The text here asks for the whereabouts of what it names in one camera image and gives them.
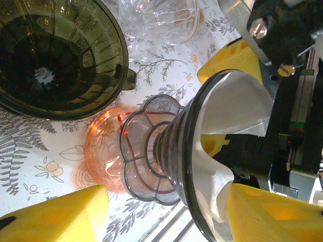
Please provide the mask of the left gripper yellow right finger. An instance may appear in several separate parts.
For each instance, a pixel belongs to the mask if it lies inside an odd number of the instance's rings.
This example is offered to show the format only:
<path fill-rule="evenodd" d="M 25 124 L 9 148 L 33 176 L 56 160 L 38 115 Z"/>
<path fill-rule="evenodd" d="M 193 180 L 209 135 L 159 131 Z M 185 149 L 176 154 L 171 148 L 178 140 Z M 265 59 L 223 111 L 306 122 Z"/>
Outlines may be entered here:
<path fill-rule="evenodd" d="M 227 214 L 234 241 L 322 241 L 322 207 L 232 184 Z"/>

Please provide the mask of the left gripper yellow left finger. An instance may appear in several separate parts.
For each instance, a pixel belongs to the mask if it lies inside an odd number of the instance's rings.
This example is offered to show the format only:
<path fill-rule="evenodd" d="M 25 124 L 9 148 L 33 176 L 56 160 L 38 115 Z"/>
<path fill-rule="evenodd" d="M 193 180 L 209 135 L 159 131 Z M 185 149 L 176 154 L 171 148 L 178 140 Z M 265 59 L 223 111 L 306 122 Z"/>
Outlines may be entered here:
<path fill-rule="evenodd" d="M 1 241 L 99 241 L 108 213 L 106 187 L 88 187 L 4 215 Z"/>

